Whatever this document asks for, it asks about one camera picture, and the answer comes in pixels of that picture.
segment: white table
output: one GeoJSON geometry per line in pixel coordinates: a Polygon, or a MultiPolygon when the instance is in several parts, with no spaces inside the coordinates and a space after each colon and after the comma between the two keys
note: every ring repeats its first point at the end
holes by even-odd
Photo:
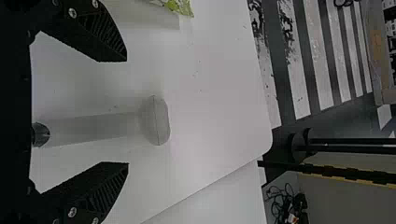
{"type": "Polygon", "coordinates": [[[129,162],[106,223],[135,224],[266,153],[271,125],[246,1],[194,0],[194,19],[140,0],[105,4],[128,63],[96,63],[37,36],[34,120],[134,113],[156,94],[169,106],[170,140],[154,147],[129,136],[42,148],[33,153],[31,178],[43,191],[99,161],[129,162]]]}
{"type": "Polygon", "coordinates": [[[273,224],[267,222],[264,211],[257,162],[253,161],[144,224],[273,224]]]}

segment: paint splatter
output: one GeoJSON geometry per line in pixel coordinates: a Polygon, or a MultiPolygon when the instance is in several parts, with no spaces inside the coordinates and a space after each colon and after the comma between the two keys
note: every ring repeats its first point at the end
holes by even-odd
{"type": "Polygon", "coordinates": [[[250,11],[251,28],[256,42],[256,50],[260,58],[262,44],[265,43],[264,36],[264,16],[262,13],[262,0],[247,0],[250,11]]]}
{"type": "Polygon", "coordinates": [[[290,56],[291,54],[295,53],[295,48],[293,47],[293,43],[295,41],[293,35],[294,21],[289,16],[289,12],[291,11],[290,4],[292,4],[292,2],[290,0],[279,0],[277,3],[283,38],[285,41],[286,59],[288,64],[290,64],[290,56]]]}

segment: black metal rod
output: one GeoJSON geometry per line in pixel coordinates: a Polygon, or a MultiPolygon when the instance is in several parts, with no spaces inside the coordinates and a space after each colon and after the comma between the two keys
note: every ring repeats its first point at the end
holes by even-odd
{"type": "Polygon", "coordinates": [[[307,146],[298,147],[297,151],[396,155],[396,147],[307,146]]]}
{"type": "Polygon", "coordinates": [[[367,180],[374,184],[396,184],[396,174],[378,171],[362,171],[353,168],[336,168],[332,166],[316,166],[313,164],[294,164],[276,161],[258,161],[259,167],[280,168],[304,174],[316,174],[327,177],[338,176],[348,180],[367,180]]]}
{"type": "Polygon", "coordinates": [[[310,144],[395,145],[396,138],[312,138],[310,144]]]}

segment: bolt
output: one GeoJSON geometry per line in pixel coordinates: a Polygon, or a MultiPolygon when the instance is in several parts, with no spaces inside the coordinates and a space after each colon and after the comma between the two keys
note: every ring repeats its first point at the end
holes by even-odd
{"type": "Polygon", "coordinates": [[[69,217],[75,217],[77,214],[77,208],[76,207],[72,207],[70,208],[69,214],[67,214],[69,217]]]}
{"type": "Polygon", "coordinates": [[[75,19],[77,17],[77,12],[75,9],[73,8],[69,8],[69,16],[73,19],[75,19]]]}
{"type": "Polygon", "coordinates": [[[99,8],[99,2],[98,2],[98,0],[92,0],[92,5],[93,5],[95,8],[99,8]]]}
{"type": "Polygon", "coordinates": [[[99,223],[99,218],[97,218],[97,217],[94,218],[92,221],[92,224],[98,224],[98,223],[99,223]]]}

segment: cable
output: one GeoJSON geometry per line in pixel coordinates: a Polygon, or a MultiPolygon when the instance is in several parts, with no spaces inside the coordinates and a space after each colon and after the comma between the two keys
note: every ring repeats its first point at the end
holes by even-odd
{"type": "Polygon", "coordinates": [[[288,216],[289,212],[293,209],[295,196],[291,184],[286,183],[284,189],[280,189],[277,186],[271,186],[265,193],[267,198],[264,201],[266,203],[272,201],[271,214],[276,219],[274,224],[282,223],[281,218],[288,216]]]}

